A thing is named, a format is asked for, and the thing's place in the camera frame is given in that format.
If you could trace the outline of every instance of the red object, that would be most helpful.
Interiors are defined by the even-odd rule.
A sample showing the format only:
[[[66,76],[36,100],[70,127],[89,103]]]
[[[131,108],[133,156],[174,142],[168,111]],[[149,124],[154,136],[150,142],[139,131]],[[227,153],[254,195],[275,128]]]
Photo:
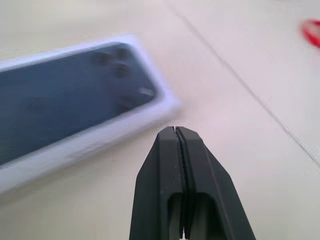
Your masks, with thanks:
[[[312,45],[320,48],[320,20],[308,20],[304,22],[302,32]]]

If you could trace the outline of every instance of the white table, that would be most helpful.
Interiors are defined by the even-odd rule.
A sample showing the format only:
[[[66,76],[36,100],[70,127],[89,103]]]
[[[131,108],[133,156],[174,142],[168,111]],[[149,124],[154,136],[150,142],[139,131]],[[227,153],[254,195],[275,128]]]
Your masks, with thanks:
[[[168,125],[200,134],[231,175],[256,238],[319,239],[319,159],[316,151],[305,147],[319,146],[316,110],[320,108],[313,102],[318,98],[319,52],[301,39],[292,40],[294,35],[299,38],[292,29],[299,18],[290,15],[294,4],[318,3],[227,2],[7,0],[0,8],[1,18],[7,20],[0,26],[0,56],[7,59],[137,34],[184,103]],[[273,4],[283,4],[280,9],[290,17],[281,16]],[[261,17],[264,11],[274,14],[272,21],[285,21],[283,32],[277,23],[276,30],[266,29],[269,40],[260,35],[259,24],[245,25],[251,23],[248,16],[268,25]],[[290,19],[295,21],[288,29]],[[283,61],[287,65],[278,66]],[[286,85],[290,76],[296,84],[293,89],[299,89],[296,99]],[[297,105],[288,108],[293,101]],[[307,137],[310,125],[313,138]],[[135,179],[158,131],[148,130],[1,195],[0,239],[127,240]]]

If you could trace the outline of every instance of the black clamp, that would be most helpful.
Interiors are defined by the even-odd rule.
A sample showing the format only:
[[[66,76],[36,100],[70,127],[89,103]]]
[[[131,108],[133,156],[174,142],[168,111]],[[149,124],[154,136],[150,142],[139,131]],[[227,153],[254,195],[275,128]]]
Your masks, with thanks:
[[[200,136],[167,127],[136,178],[129,240],[255,240],[235,186]]]

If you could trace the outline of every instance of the table surface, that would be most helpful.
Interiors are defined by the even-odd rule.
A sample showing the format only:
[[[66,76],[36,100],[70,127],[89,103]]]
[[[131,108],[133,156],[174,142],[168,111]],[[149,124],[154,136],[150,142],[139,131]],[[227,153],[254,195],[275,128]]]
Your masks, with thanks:
[[[4,0],[2,60],[136,34],[185,126],[231,175],[258,240],[319,239],[320,52],[315,0]],[[152,128],[0,196],[4,240],[127,240]]]

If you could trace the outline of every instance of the clamp jaw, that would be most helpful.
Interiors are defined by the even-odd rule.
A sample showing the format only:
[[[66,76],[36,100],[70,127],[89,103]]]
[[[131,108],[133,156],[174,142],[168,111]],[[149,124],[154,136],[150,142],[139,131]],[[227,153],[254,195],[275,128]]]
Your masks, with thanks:
[[[136,178],[129,240],[255,240],[235,186],[200,136],[167,127]]]

